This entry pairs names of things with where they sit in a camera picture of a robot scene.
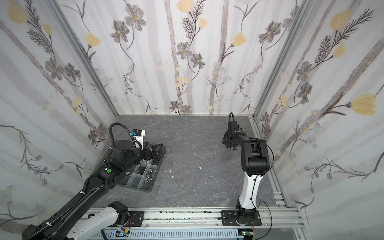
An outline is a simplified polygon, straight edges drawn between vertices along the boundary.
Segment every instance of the robotic arm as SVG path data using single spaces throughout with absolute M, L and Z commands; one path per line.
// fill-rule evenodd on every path
M 253 201 L 263 176 L 270 169 L 267 144 L 265 140 L 248 137 L 235 121 L 233 113 L 229 114 L 223 144 L 233 150 L 236 150 L 237 146 L 241 147 L 241 167 L 245 173 L 243 191 L 235 208 L 235 219 L 236 224 L 246 225 L 250 220 L 255 220 L 257 211 Z
M 122 126 L 132 140 L 122 140 L 115 144 L 112 128 Z M 129 217 L 128 208 L 118 201 L 111 203 L 105 210 L 84 223 L 82 227 L 73 228 L 76 222 L 104 194 L 110 191 L 126 176 L 126 171 L 139 164 L 141 159 L 159 159 L 165 154 L 163 144 L 150 145 L 140 138 L 141 130 L 132 133 L 124 125 L 113 123 L 109 127 L 112 146 L 103 156 L 104 164 L 84 183 L 83 188 L 57 213 L 43 221 L 39 226 L 29 225 L 22 233 L 23 240 L 63 240 L 86 239 L 114 223 L 124 225 Z

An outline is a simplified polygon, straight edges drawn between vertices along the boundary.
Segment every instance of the flower stem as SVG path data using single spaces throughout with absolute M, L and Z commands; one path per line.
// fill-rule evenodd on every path
M 200 71 L 200 66 L 199 66 L 199 69 L 197 70 L 196 75 L 192 78 L 192 80 L 195 79 L 195 77 L 197 76 L 197 74 L 199 73 L 199 71 Z
M 135 39 L 135 32 L 134 32 L 134 29 L 133 29 L 133 26 L 132 26 L 132 42 L 131 42 L 131 45 L 129 47 L 127 47 L 127 49 L 132 46 L 134 39 Z
M 281 37 L 284 35 L 284 33 L 285 33 L 285 31 L 286 31 L 287 29 L 285 29 L 284 31 L 283 31 L 283 33 L 282 33 L 282 35 L 280 36 L 280 38 L 272 45 L 272 46 L 270 46 L 269 48 L 266 48 L 265 50 L 267 50 L 267 49 L 270 49 L 271 47 L 273 47 L 280 39 L 281 39 Z

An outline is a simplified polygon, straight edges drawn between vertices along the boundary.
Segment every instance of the floral wallpaper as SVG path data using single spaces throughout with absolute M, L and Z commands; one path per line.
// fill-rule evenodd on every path
M 0 6 L 0 235 L 21 239 L 82 187 L 114 116 L 44 2 Z
M 311 239 L 382 239 L 384 2 L 314 2 L 257 124 Z
M 119 114 L 253 114 L 301 1 L 58 0 Z

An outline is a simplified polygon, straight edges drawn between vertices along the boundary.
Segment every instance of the leaf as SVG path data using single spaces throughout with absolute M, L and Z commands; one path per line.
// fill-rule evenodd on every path
M 328 113 L 334 113 L 334 114 L 340 114 L 340 115 L 344 115 L 344 116 L 346 116 L 345 113 L 340 113 L 340 112 L 336 112 L 336 111 L 333 111 L 333 110 L 326 111 L 324 114 L 328 114 Z
M 92 54 L 88 57 L 88 59 L 91 60 L 92 56 L 93 56 L 95 53 L 96 53 L 96 51 L 95 51 L 94 53 L 92 53 Z
M 184 31 L 187 33 L 187 38 L 192 39 L 195 36 L 195 25 L 192 23 L 187 17 L 183 18 L 182 27 Z
M 195 4 L 195 8 L 192 11 L 192 18 L 195 23 L 199 19 L 199 15 L 203 14 L 204 2 L 205 0 L 197 0 Z
M 320 43 L 320 48 L 318 54 L 314 59 L 315 63 L 321 63 L 331 51 L 331 37 L 325 36 L 325 38 Z
M 32 29 L 29 29 L 27 33 L 29 38 L 31 38 L 31 40 L 37 43 L 40 47 L 43 47 L 46 53 L 51 53 L 51 46 L 45 36 L 43 36 L 40 32 L 33 31 Z
M 84 0 L 84 2 L 83 2 L 83 13 L 81 14 L 81 18 L 84 17 L 84 13 L 85 13 L 85 11 L 84 11 L 84 9 L 85 9 L 85 1 L 86 1 L 86 0 Z

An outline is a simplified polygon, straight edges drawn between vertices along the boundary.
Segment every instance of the gray marble surface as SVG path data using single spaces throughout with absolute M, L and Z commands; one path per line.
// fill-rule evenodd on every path
M 236 116 L 240 127 L 254 136 L 247 116 Z M 145 141 L 163 143 L 167 152 L 151 192 L 116 186 L 95 207 L 120 201 L 133 207 L 226 207 L 235 206 L 242 188 L 241 149 L 226 148 L 221 142 L 228 116 L 119 116 L 128 129 L 145 129 Z M 127 139 L 122 127 L 113 128 L 116 140 Z M 110 146 L 105 145 L 103 153 Z M 257 200 L 276 206 L 265 175 Z

